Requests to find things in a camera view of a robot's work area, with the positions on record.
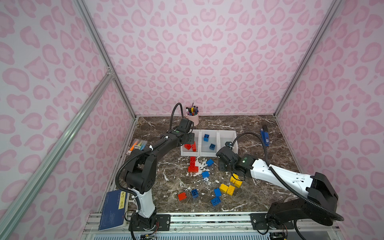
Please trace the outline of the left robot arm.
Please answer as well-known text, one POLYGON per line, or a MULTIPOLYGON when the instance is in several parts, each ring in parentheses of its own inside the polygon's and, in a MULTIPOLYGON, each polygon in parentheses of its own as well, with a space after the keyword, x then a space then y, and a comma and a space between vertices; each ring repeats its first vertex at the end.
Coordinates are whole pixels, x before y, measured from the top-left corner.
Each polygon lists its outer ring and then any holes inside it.
POLYGON ((152 196, 158 161, 173 149, 192 145, 195 142, 193 127, 194 123, 184 117, 183 105, 177 103, 171 113, 168 131, 155 144, 143 150, 133 150, 116 173, 116 187, 133 196, 137 203, 137 210, 130 220, 131 232, 135 227, 152 230, 159 225, 152 196))

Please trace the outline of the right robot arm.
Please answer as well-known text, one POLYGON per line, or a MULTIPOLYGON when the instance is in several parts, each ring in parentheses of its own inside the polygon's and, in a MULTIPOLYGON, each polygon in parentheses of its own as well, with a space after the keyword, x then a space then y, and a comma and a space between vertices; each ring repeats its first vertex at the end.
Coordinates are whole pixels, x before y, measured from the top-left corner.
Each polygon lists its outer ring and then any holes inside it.
POLYGON ((314 175, 292 172, 270 163, 268 149, 263 138, 253 133, 263 147, 264 158, 246 154, 240 156, 233 151, 238 138, 226 142, 216 153, 219 169, 237 175, 240 181, 247 178, 261 180, 284 188, 294 194, 296 199, 285 203, 275 202, 270 206, 263 224, 283 226, 292 222, 298 235, 301 234, 298 221, 310 219, 323 226, 332 226, 335 221, 345 219, 337 213, 339 196, 329 179, 319 172, 314 175))

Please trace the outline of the red lego brick cluster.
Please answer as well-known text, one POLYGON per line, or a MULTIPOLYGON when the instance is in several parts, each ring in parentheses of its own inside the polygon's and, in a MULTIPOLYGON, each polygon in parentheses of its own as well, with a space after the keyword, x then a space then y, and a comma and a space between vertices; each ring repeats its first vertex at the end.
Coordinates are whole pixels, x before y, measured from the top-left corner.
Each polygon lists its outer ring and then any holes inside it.
POLYGON ((188 166, 189 173, 198 173, 199 167, 196 166, 196 157, 190 157, 190 164, 188 166))

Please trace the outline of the red long lego brick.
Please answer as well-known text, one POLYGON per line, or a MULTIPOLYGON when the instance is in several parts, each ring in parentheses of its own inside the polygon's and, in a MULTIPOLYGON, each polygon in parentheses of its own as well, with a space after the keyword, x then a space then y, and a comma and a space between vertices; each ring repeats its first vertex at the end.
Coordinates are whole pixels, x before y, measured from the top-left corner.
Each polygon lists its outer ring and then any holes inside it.
POLYGON ((197 145, 196 145, 196 142, 194 142, 194 143, 192 144, 192 150, 193 150, 193 152, 197 152, 197 145))

